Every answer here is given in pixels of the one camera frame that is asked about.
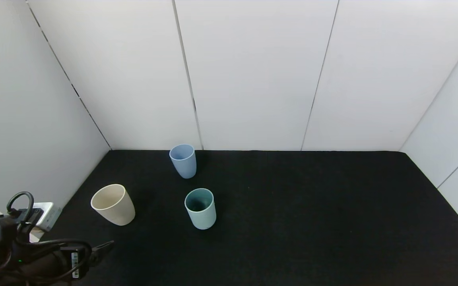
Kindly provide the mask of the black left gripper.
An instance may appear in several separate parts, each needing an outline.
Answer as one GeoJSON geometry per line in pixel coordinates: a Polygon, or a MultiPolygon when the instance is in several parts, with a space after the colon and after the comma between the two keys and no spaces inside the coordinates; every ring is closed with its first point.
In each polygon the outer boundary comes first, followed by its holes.
{"type": "Polygon", "coordinates": [[[48,246],[33,262],[33,277],[46,284],[80,280],[89,267],[95,267],[114,248],[114,241],[93,247],[48,246]]]}

